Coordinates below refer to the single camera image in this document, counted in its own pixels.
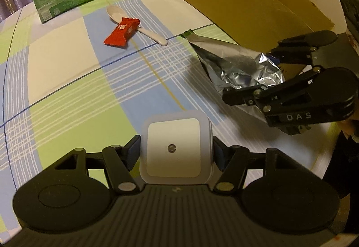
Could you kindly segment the person right hand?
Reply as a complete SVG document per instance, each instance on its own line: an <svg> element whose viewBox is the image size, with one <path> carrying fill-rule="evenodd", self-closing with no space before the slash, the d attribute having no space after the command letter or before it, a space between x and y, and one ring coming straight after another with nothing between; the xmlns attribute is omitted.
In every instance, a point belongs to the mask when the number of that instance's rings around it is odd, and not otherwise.
<svg viewBox="0 0 359 247"><path fill-rule="evenodd" d="M345 121L338 121L337 125L347 139L351 138L354 142L358 143L358 120L347 119Z"/></svg>

